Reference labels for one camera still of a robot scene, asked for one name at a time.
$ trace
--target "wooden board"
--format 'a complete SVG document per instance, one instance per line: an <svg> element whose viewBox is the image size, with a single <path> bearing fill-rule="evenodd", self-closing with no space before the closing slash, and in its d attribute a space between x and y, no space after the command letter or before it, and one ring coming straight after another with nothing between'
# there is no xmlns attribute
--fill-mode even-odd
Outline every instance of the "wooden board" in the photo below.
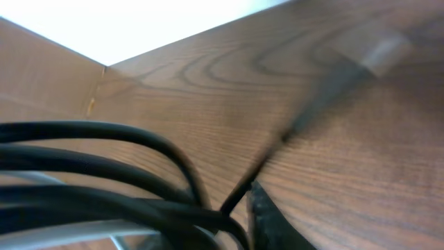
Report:
<svg viewBox="0 0 444 250"><path fill-rule="evenodd" d="M103 69L97 62L0 18L0 122L84 119ZM33 142L71 150L76 150L78 143ZM57 176L79 183L79 175ZM2 185L25 183L5 176L0 181ZM85 247L112 249L113 245L110 240L101 240L69 248Z"/></svg>
<svg viewBox="0 0 444 250"><path fill-rule="evenodd" d="M332 66L325 42L382 20L405 31L415 52L320 115L260 181L319 249L443 249L443 10L442 1L279 6L109 67L90 119L174 141L218 208ZM170 163L141 147L85 142L80 149L183 185ZM245 226L245 203L232 216Z"/></svg>

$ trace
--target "cable bundle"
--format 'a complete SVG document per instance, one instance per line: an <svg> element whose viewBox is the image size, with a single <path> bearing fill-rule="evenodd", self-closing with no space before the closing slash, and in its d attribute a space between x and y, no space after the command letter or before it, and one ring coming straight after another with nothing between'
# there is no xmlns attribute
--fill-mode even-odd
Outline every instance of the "cable bundle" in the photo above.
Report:
<svg viewBox="0 0 444 250"><path fill-rule="evenodd" d="M67 138L121 140L158 151L179 167L191 194L148 171L116 160L63 149L11 144ZM173 249L219 249L214 241L218 231L231 234L241 249L250 248L245 231L228 216L231 211L210 210L204 188L189 159L170 141L149 131L86 121L0 124L0 171L0 174L42 184L0 187L2 249L35 249L55 243L67 244L73 239L156 231ZM108 178L142 188L163 200L135 199L91 187L65 185L36 171ZM118 237L113 240L123 244ZM31 245L30 242L45 244Z"/></svg>

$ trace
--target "cable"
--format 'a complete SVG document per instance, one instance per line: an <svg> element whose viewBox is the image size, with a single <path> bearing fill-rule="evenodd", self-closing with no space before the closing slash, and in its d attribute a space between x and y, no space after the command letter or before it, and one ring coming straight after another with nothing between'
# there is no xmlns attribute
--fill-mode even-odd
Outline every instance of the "cable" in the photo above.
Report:
<svg viewBox="0 0 444 250"><path fill-rule="evenodd" d="M193 203L182 190L126 163L63 149L0 144L0 170L71 172L109 178L143 188L167 200Z"/></svg>
<svg viewBox="0 0 444 250"><path fill-rule="evenodd" d="M34 183L37 184L44 184L44 185L66 185L66 183L64 183L63 181L54 178L52 176L46 175L44 173L40 173L40 172L33 172L33 171L0 171L1 175L8 175L8 176L14 176L14 177L18 177L18 178L23 178L29 181L32 181ZM26 211L25 213L29 213L30 215L33 215L33 219L30 219L31 221L35 222L35 216L36 213L38 211ZM12 215L5 215L3 214L3 216L1 216L1 218L3 218L3 223L2 226L4 226L4 220L5 219L10 219L11 217L13 217ZM51 218L52 220L54 219L54 213L51 213L50 215L47 215L47 217L45 217L45 219L47 220L47 218ZM17 224L17 222L15 223L10 223L9 225L7 225L7 229L10 231L11 228ZM120 237L114 237L114 236L110 236L110 239L114 242L114 245L116 246L116 248L118 250L130 250L130 248L128 247L128 245L126 244L125 240L120 238Z"/></svg>
<svg viewBox="0 0 444 250"><path fill-rule="evenodd" d="M75 186L66 188L74 191L77 189ZM119 216L105 213L101 213L101 216L97 217L96 215L73 212L71 210L58 210L52 206L51 201L47 200L45 196L46 195L43 194L37 197L36 199L39 199L39 203L37 204L30 200L23 200L19 203L11 200L14 207L0 209L0 218L2 218L0 221L0 235L38 227L120 218ZM222 215L220 212L159 199L138 200L147 206L161 210L170 220L179 219L188 224L206 228L209 231L214 231L214 229L225 231L239 242L241 248L247 249L248 247L248 238L239 223L233 220L233 218Z"/></svg>
<svg viewBox="0 0 444 250"><path fill-rule="evenodd" d="M0 201L14 206L39 205L60 213L78 213L97 219L124 219L160 231L171 244L183 244L191 240L199 247L218 249L213 239L194 228L194 223L179 217L173 217L174 223L171 223L171 212L105 190L78 186L8 186L0 187ZM238 240L244 243L244 249L249 249L246 239Z"/></svg>
<svg viewBox="0 0 444 250"><path fill-rule="evenodd" d="M228 198L222 203L219 209L224 215L230 215L234 207L241 201L242 197L251 189L251 183L257 178L265 164L273 157L274 153L281 147L281 142L276 142L270 148L266 149L261 158L251 166L247 173L237 183L236 187L228 195Z"/></svg>
<svg viewBox="0 0 444 250"><path fill-rule="evenodd" d="M191 161L166 138L140 128L92 121L15 122L0 124L0 142L89 138L132 142L156 150L173 161L183 173L199 206L207 206L208 198Z"/></svg>
<svg viewBox="0 0 444 250"><path fill-rule="evenodd" d="M0 249L42 249L115 235L152 235L157 231L121 220L85 222L11 233L0 237Z"/></svg>
<svg viewBox="0 0 444 250"><path fill-rule="evenodd" d="M0 171L0 175L22 178L37 184L45 184L45 185L65 184L63 181L54 178L52 176L49 176L47 174L40 173L39 171Z"/></svg>

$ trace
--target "wooden desk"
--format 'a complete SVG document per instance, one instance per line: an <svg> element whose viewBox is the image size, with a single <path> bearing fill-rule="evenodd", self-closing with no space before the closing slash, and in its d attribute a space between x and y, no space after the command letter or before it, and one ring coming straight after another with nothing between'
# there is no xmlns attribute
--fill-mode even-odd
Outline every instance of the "wooden desk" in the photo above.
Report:
<svg viewBox="0 0 444 250"><path fill-rule="evenodd" d="M415 52L323 113L259 179L319 249L444 249L443 2L323 2L288 3L113 65L87 118L171 139L218 208L332 65L325 41L380 19L407 32ZM183 185L171 164L139 146L84 141L78 149ZM64 178L145 195L112 181ZM232 216L246 225L244 202Z"/></svg>

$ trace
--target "wood grain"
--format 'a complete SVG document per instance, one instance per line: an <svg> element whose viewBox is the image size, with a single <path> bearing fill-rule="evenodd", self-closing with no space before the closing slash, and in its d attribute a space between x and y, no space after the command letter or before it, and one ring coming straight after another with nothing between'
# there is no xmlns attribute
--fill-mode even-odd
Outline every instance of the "wood grain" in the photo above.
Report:
<svg viewBox="0 0 444 250"><path fill-rule="evenodd" d="M0 17L0 122L85 119L104 66ZM77 140L32 142L76 150ZM70 183L80 175L57 174ZM2 185L27 183L0 176ZM112 249L110 240L69 249Z"/></svg>
<svg viewBox="0 0 444 250"><path fill-rule="evenodd" d="M326 42L380 19L406 32L415 52L320 115L260 181L319 249L443 249L443 11L442 1L292 2L109 67L90 119L173 140L218 208L334 64ZM80 149L183 185L141 147ZM245 203L232 216L246 226Z"/></svg>

